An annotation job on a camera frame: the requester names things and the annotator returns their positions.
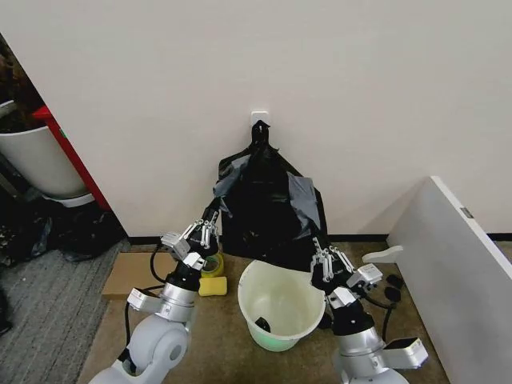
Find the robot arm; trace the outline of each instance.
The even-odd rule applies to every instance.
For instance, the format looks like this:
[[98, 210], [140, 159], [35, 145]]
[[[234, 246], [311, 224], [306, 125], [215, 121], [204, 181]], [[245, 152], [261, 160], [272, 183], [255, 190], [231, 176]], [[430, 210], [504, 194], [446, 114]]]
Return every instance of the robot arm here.
[[339, 348], [333, 364], [342, 382], [407, 383], [394, 369], [416, 369], [424, 363], [428, 353], [421, 340], [403, 338], [387, 345], [358, 300], [376, 287], [382, 273], [373, 264], [355, 269], [343, 252], [320, 235], [313, 241], [311, 284], [326, 293], [334, 317], [332, 330]]
[[159, 384], [185, 355], [194, 322], [194, 302], [205, 258], [218, 252], [218, 200], [214, 199], [182, 234], [169, 232], [162, 244], [178, 260], [159, 296], [133, 288], [130, 306], [151, 313], [135, 328], [114, 364], [90, 384]]

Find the yellow sponge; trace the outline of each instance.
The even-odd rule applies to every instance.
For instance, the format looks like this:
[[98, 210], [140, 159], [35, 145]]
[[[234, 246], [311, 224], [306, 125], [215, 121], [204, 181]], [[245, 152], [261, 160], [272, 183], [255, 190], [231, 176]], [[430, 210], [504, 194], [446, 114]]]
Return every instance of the yellow sponge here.
[[201, 296], [223, 296], [227, 294], [226, 276], [220, 278], [200, 278], [199, 294]]

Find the white wall hook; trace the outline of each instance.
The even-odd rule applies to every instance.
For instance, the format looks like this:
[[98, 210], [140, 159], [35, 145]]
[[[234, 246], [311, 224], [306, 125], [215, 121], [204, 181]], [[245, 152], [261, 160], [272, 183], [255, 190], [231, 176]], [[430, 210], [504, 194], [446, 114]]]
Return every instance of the white wall hook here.
[[270, 124], [270, 114], [266, 110], [253, 110], [250, 113], [250, 127], [252, 128], [254, 124], [258, 122], [258, 120], [261, 120], [262, 122], [265, 122], [269, 126]]

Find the bucket rim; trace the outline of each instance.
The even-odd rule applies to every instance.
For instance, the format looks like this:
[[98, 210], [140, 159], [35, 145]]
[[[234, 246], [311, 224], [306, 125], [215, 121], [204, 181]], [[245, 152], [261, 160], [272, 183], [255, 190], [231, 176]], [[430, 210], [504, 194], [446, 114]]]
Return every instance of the bucket rim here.
[[[291, 340], [299, 340], [300, 338], [304, 338], [305, 336], [307, 336], [308, 334], [310, 334], [311, 332], [314, 331], [314, 329], [317, 327], [317, 325], [320, 323], [320, 320], [322, 320], [322, 317], [324, 315], [324, 313], [326, 312], [326, 298], [325, 296], [322, 298], [322, 310], [320, 311], [319, 315], [317, 316], [317, 318], [314, 320], [313, 324], [307, 328], [307, 330], [304, 330], [303, 332], [301, 332], [300, 334], [292, 334], [290, 336], [281, 336], [279, 334], [273, 334], [271, 332], [267, 332], [266, 330], [260, 328], [259, 326], [256, 325], [256, 322], [254, 322], [250, 317], [249, 317], [249, 314], [247, 313], [247, 311], [243, 308], [242, 304], [240, 303], [240, 289], [243, 287], [243, 280], [244, 280], [244, 277], [247, 275], [247, 273], [254, 268], [255, 265], [259, 264], [259, 263], [265, 263], [265, 264], [269, 264], [267, 262], [263, 262], [261, 260], [253, 260], [251, 263], [249, 263], [249, 265], [244, 269], [244, 271], [242, 272], [242, 275], [240, 276], [240, 279], [238, 280], [238, 289], [237, 289], [237, 300], [238, 300], [238, 308], [240, 308], [240, 311], [242, 312], [242, 315], [244, 317], [244, 319], [246, 320], [247, 322], [247, 325], [248, 326], [253, 326], [253, 328], [256, 329], [257, 332], [261, 333], [261, 334], [264, 334], [265, 336], [269, 336], [271, 338], [274, 338], [276, 340], [280, 340], [280, 341], [284, 341], [284, 342], [288, 342], [288, 341], [291, 341]], [[281, 268], [280, 266], [274, 266], [272, 264], [269, 264], [270, 266], [273, 266], [275, 268]]]

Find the gray carpet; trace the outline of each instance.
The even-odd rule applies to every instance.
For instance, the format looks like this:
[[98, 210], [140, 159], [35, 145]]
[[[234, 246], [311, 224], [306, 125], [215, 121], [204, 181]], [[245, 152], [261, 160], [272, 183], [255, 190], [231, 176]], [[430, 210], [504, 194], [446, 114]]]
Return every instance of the gray carpet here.
[[0, 337], [0, 382], [73, 383], [106, 308], [101, 291], [122, 247], [67, 262], [57, 251], [4, 270], [12, 330]]

